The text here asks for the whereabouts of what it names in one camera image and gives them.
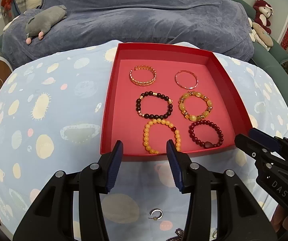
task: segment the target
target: green sofa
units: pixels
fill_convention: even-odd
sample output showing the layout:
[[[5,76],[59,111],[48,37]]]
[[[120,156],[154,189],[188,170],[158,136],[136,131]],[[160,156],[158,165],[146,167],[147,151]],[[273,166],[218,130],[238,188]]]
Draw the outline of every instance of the green sofa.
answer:
[[[233,0],[240,3],[247,15],[254,20],[256,11],[243,0]],[[281,64],[288,61],[288,53],[272,38],[273,47],[267,51],[257,42],[254,45],[254,55],[249,63],[254,64],[271,76],[274,83],[281,92],[288,106],[288,75]]]

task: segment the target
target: bracelet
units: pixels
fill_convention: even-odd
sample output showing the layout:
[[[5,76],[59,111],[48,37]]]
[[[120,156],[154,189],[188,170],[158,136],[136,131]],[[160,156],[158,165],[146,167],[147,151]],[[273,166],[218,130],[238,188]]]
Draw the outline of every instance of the bracelet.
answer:
[[[217,132],[217,134],[219,136],[219,141],[216,144],[212,144],[209,141],[203,142],[203,141],[199,140],[197,137],[195,137],[194,127],[201,125],[201,124],[208,125],[208,126],[212,127],[213,129],[215,129],[215,131]],[[188,130],[189,136],[196,143],[196,145],[200,145],[201,147],[204,147],[204,148],[215,148],[215,147],[219,147],[223,144],[224,138],[223,138],[222,131],[220,130],[220,127],[218,127],[216,124],[214,124],[213,122],[211,122],[209,120],[208,121],[207,120],[202,120],[202,121],[200,120],[200,121],[193,122],[188,128],[189,128],[189,130]]]
[[[154,115],[154,114],[149,115],[148,113],[142,114],[141,113],[141,101],[142,101],[142,99],[145,96],[155,96],[157,98],[161,98],[161,99],[167,101],[168,111],[164,115]],[[168,118],[172,114],[172,111],[173,111],[172,102],[173,101],[168,96],[165,96],[164,94],[160,94],[160,93],[156,93],[156,92],[152,92],[152,91],[144,92],[136,100],[136,111],[138,112],[139,116],[144,117],[144,118],[149,118],[149,119],[158,119],[158,118],[160,118],[160,119],[164,119],[164,118]]]
[[[193,75],[194,78],[195,78],[195,80],[196,80],[195,86],[188,88],[188,87],[185,87],[185,86],[181,85],[181,84],[176,80],[177,75],[180,74],[180,73],[189,73],[189,74]],[[189,70],[181,70],[181,71],[179,71],[178,73],[175,74],[175,82],[176,82],[176,84],[177,84],[179,87],[181,87],[181,88],[183,88],[183,89],[186,89],[186,90],[191,90],[191,89],[196,88],[196,86],[197,86],[197,84],[198,84],[198,79],[197,79],[196,75],[195,75],[193,72],[191,72],[191,71],[189,71]]]
[[[177,151],[181,151],[181,136],[180,136],[180,131],[176,129],[176,127],[174,127],[174,124],[171,123],[170,121],[164,120],[164,119],[153,119],[150,120],[146,125],[145,125],[145,129],[144,129],[144,142],[143,145],[145,147],[145,149],[147,151],[149,151],[150,154],[159,154],[160,152],[158,150],[154,150],[152,149],[152,147],[149,145],[148,143],[148,132],[151,126],[153,126],[153,124],[156,123],[160,123],[160,124],[165,124],[166,126],[168,126],[169,128],[171,128],[171,131],[174,132],[175,134],[175,138],[176,138],[176,149]]]
[[[184,106],[185,99],[187,99],[189,96],[193,96],[193,95],[195,95],[198,98],[201,98],[207,104],[207,109],[201,115],[198,115],[198,116],[189,115],[189,113],[186,111],[185,106]],[[189,118],[190,121],[197,121],[197,120],[199,121],[199,120],[205,119],[210,114],[210,112],[212,110],[212,102],[210,101],[210,99],[208,97],[206,97],[204,94],[201,94],[201,93],[195,92],[195,91],[185,93],[180,98],[179,104],[180,104],[180,110],[182,111],[182,114],[184,115],[185,118]]]
[[[134,83],[137,86],[148,86],[148,85],[151,85],[156,80],[156,71],[151,66],[138,65],[138,66],[135,66],[134,70],[149,70],[154,75],[154,78],[148,82],[138,82],[137,80],[133,78],[133,75],[132,75],[133,70],[130,70],[130,73],[129,73],[130,80],[132,83]]]

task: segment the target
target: yellow beaded bracelet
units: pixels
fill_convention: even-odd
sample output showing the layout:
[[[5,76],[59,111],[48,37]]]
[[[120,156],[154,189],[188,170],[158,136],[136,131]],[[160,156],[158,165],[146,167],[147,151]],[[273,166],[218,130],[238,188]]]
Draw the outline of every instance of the yellow beaded bracelet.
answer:
[[[201,98],[207,104],[207,109],[201,115],[198,115],[198,116],[189,115],[189,113],[186,111],[185,106],[184,106],[185,99],[193,95],[195,95],[198,98]],[[182,111],[182,114],[184,115],[185,118],[188,118],[190,121],[197,121],[197,120],[199,121],[199,120],[205,119],[212,110],[212,102],[209,100],[209,98],[206,97],[204,94],[201,94],[195,91],[187,92],[182,97],[180,97],[179,104],[180,104],[179,107],[180,107],[180,110]]]
[[[145,149],[150,153],[150,154],[159,154],[160,152],[158,150],[154,150],[151,148],[151,146],[148,143],[148,132],[150,127],[153,124],[156,123],[160,123],[160,124],[165,124],[166,126],[168,126],[169,128],[171,128],[171,130],[174,132],[175,134],[175,138],[176,138],[176,149],[177,151],[181,151],[181,136],[180,136],[180,131],[176,129],[176,127],[174,127],[173,123],[171,123],[170,121],[164,120],[164,119],[153,119],[150,120],[146,125],[145,125],[145,129],[144,129],[144,142],[143,145],[145,147]]]

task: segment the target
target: patterned tablecloth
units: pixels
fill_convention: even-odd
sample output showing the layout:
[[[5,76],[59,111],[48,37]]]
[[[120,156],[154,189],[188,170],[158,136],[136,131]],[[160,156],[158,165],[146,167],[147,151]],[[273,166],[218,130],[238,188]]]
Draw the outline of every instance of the patterned tablecloth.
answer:
[[[98,161],[104,104],[118,43],[110,41],[30,62],[16,69],[1,88],[0,219],[11,233],[57,170],[77,172]],[[239,91],[253,126],[272,136],[288,137],[288,108],[270,76],[254,65],[215,55]],[[276,202],[256,184],[254,161],[245,153],[235,149],[192,160],[211,171],[234,170],[267,216],[272,216]],[[101,198],[111,241],[162,241],[185,225],[189,195],[180,194],[175,187],[168,162],[123,162],[115,187]],[[215,207],[214,193],[212,199]],[[148,219],[153,208],[164,212],[162,219]],[[215,228],[214,209],[211,232]],[[76,199],[74,233],[80,239]]]

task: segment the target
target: blue curtain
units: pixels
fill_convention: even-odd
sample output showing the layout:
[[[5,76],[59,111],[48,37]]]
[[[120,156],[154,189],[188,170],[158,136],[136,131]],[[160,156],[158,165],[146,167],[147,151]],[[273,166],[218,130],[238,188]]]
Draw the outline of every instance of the blue curtain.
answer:
[[[20,11],[15,0],[13,0],[11,3],[11,9],[14,14],[14,17],[17,17],[18,15],[20,15]]]

